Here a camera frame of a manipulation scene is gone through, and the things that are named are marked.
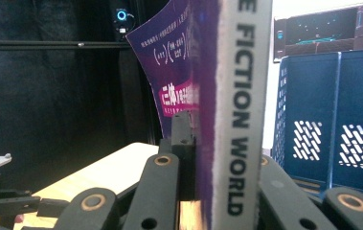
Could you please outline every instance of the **round metal bolt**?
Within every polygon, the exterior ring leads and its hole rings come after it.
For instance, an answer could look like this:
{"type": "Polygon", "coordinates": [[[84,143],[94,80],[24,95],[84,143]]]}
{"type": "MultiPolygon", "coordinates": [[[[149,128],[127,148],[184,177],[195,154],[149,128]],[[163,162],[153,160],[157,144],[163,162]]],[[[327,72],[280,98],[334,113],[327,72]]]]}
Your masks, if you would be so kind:
{"type": "Polygon", "coordinates": [[[84,211],[94,211],[101,208],[105,202],[106,198],[104,195],[94,194],[87,196],[80,204],[80,207],[84,211]]]}
{"type": "Polygon", "coordinates": [[[357,211],[363,212],[363,200],[355,195],[341,194],[337,196],[337,199],[344,206],[357,211]]]}

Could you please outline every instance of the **white book spine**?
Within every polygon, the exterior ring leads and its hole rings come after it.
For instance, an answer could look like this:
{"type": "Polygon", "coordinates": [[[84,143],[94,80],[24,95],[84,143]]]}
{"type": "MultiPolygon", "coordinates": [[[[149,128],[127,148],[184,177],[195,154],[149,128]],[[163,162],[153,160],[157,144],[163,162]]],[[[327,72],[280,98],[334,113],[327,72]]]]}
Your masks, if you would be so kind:
{"type": "Polygon", "coordinates": [[[212,229],[256,229],[272,0],[219,0],[212,229]]]}

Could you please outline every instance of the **purple book cover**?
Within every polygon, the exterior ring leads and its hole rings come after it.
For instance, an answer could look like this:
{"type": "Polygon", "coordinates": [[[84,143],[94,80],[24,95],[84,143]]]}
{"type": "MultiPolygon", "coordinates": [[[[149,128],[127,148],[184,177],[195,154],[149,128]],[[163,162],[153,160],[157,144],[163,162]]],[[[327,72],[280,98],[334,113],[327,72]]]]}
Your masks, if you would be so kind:
{"type": "Polygon", "coordinates": [[[271,2],[170,0],[127,35],[164,138],[174,113],[189,109],[198,121],[198,200],[181,228],[256,227],[271,2]]]}

